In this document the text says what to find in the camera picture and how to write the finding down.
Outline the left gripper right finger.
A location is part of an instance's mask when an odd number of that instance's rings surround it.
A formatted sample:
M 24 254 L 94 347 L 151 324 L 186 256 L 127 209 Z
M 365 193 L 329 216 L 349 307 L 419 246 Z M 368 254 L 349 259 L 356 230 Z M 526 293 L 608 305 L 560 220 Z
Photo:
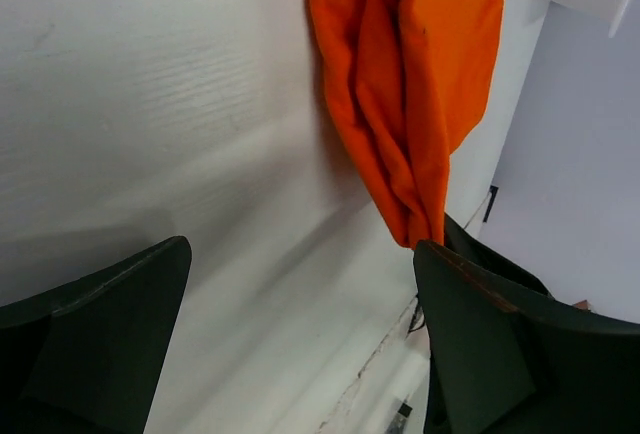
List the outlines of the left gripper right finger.
M 449 249 L 414 270 L 431 349 L 428 433 L 635 433 L 639 327 L 561 303 Z

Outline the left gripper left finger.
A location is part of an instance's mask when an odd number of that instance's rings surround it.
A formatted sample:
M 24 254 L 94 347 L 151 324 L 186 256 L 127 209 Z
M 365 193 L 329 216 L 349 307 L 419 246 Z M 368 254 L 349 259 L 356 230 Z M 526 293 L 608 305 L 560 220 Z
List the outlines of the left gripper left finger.
M 191 262 L 174 236 L 3 306 L 2 432 L 143 432 Z

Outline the orange t shirt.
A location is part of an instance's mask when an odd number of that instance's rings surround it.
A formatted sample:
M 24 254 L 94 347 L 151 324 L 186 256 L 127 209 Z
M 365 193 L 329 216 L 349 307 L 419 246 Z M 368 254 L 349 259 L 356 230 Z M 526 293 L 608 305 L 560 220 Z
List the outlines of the orange t shirt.
M 505 0 L 308 0 L 333 124 L 393 239 L 442 242 L 451 154 L 482 120 Z

